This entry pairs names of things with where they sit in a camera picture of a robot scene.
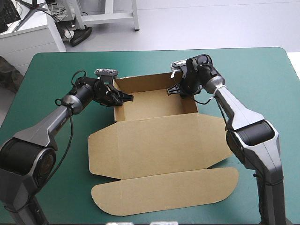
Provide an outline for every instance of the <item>cardboard flap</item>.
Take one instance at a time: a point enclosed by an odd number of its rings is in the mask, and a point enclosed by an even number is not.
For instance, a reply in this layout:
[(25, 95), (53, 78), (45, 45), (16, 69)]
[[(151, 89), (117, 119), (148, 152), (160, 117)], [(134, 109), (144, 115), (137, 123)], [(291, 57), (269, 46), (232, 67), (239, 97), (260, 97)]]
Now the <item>cardboard flap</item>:
[(93, 174), (120, 178), (120, 157), (117, 124), (97, 131), (97, 136), (88, 138), (89, 167)]
[(88, 145), (90, 172), (118, 179), (205, 169), (232, 155), (223, 120), (198, 113), (117, 122)]
[(238, 176), (230, 167), (177, 172), (96, 185), (91, 194), (103, 211), (126, 216), (219, 202), (233, 192)]

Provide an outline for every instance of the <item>open cardboard box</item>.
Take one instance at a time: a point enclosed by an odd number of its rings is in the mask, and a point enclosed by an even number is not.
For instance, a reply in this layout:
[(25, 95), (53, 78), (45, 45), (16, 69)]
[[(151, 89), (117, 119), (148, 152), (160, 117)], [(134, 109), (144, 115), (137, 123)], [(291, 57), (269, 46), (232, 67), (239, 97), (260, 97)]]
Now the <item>open cardboard box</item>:
[(237, 185), (235, 168), (207, 169), (232, 154), (223, 120), (199, 114), (190, 98), (168, 96), (170, 75), (115, 79), (134, 101), (115, 107), (116, 123), (88, 139), (90, 172), (120, 179), (91, 192), (109, 214), (216, 203)]

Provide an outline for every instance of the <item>white floor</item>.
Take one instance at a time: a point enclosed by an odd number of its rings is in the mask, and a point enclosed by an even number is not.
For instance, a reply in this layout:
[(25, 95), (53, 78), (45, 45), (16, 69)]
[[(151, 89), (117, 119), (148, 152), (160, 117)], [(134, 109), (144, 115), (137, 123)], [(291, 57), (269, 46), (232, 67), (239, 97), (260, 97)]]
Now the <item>white floor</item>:
[[(131, 9), (115, 0), (114, 12)], [(82, 0), (89, 14), (104, 2)], [(132, 22), (93, 26), (68, 52), (282, 47), (300, 76), (300, 0), (137, 0), (140, 31)]]

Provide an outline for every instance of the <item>white desk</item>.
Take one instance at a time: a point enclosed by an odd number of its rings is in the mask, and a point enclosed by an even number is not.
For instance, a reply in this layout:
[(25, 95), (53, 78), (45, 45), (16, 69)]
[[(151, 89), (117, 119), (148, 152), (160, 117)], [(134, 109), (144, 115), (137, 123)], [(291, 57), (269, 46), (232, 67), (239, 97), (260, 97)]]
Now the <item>white desk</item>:
[[(24, 18), (29, 9), (21, 6), (21, 18)], [(13, 23), (6, 32), (0, 34), (0, 56), (16, 67), (21, 74), (25, 75), (35, 54), (66, 51), (53, 19), (47, 14), (35, 13), (18, 31), (12, 33), (18, 23)]]

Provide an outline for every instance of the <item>metal bracket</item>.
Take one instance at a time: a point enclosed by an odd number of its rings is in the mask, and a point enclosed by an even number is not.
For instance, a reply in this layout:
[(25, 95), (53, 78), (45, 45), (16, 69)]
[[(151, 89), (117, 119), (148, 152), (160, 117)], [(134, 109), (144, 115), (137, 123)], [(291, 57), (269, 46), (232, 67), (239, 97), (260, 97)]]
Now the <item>metal bracket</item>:
[(104, 83), (113, 84), (113, 80), (117, 77), (118, 71), (116, 69), (104, 69), (99, 68), (95, 70), (95, 75), (98, 79), (101, 79)]

